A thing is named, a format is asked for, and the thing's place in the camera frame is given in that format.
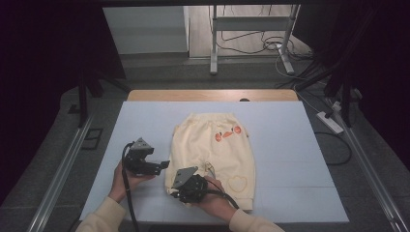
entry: hand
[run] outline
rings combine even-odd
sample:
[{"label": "hand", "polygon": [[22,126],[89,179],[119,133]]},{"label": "hand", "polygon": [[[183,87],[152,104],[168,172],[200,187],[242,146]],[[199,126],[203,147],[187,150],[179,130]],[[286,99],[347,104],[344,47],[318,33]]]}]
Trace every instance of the hand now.
[{"label": "hand", "polygon": [[[124,186],[124,179],[122,175],[123,163],[120,161],[114,171],[114,179],[112,180],[111,191],[108,197],[120,203],[126,197],[126,188]],[[130,183],[130,190],[134,190],[141,182],[151,180],[155,176],[135,176],[127,171],[127,177]]]},{"label": "hand", "polygon": [[[205,176],[204,177],[208,182],[208,189],[212,190],[223,190],[222,183],[219,180],[216,180],[212,177]],[[199,208],[201,208],[203,211],[205,211],[208,215],[218,217],[229,223],[229,221],[232,219],[233,215],[236,212],[236,209],[233,208],[230,204],[229,201],[219,195],[215,194],[206,194],[204,199],[200,203],[193,204]]]}]

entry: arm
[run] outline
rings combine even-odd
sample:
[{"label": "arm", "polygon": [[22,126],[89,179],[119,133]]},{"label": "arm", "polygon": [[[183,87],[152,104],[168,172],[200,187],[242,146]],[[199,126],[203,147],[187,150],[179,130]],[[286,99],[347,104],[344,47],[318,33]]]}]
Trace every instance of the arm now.
[{"label": "arm", "polygon": [[[122,162],[119,162],[114,171],[114,179],[108,196],[94,213],[88,215],[79,224],[76,231],[118,231],[118,227],[126,214],[125,209],[119,204],[126,197],[126,188],[124,187],[124,179],[121,174],[122,169]],[[134,190],[141,182],[155,177],[136,177],[131,173],[127,173],[127,176],[131,190]]]},{"label": "arm", "polygon": [[[211,185],[208,185],[209,189],[218,190],[219,188],[223,190],[220,181],[208,176],[206,176],[205,179],[212,183]],[[280,227],[263,217],[250,216],[242,210],[233,208],[228,200],[218,195],[207,194],[200,203],[195,205],[204,210],[207,214],[226,221],[229,224],[229,229],[234,232],[283,231]]]}]

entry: sleeve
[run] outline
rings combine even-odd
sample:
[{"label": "sleeve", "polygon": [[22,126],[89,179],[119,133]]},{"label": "sleeve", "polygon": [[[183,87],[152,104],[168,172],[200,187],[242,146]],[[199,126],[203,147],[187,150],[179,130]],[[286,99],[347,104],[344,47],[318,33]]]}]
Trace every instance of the sleeve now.
[{"label": "sleeve", "polygon": [[234,232],[283,232],[276,224],[263,217],[254,217],[242,210],[237,210],[229,222],[229,229]]},{"label": "sleeve", "polygon": [[96,212],[89,214],[77,227],[77,232],[118,231],[126,210],[113,199],[106,197]]}]

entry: white power strip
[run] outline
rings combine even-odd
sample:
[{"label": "white power strip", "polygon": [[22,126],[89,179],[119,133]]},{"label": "white power strip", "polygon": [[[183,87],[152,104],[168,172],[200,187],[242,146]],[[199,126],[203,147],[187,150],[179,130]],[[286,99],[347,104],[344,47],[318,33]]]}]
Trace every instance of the white power strip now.
[{"label": "white power strip", "polygon": [[341,128],[332,118],[326,118],[325,117],[326,113],[325,112],[320,112],[316,114],[316,117],[320,119],[330,130],[332,130],[333,133],[335,134],[340,134],[343,132],[343,128]]}]

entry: cream pants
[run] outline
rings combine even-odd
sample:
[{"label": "cream pants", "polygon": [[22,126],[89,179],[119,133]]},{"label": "cream pants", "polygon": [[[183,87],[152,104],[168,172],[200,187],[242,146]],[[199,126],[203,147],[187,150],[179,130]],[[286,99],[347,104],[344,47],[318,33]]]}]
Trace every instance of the cream pants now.
[{"label": "cream pants", "polygon": [[248,133],[233,114],[191,114],[174,131],[169,159],[165,171],[168,193],[178,169],[197,166],[195,174],[220,180],[242,210],[252,210],[253,154]]}]

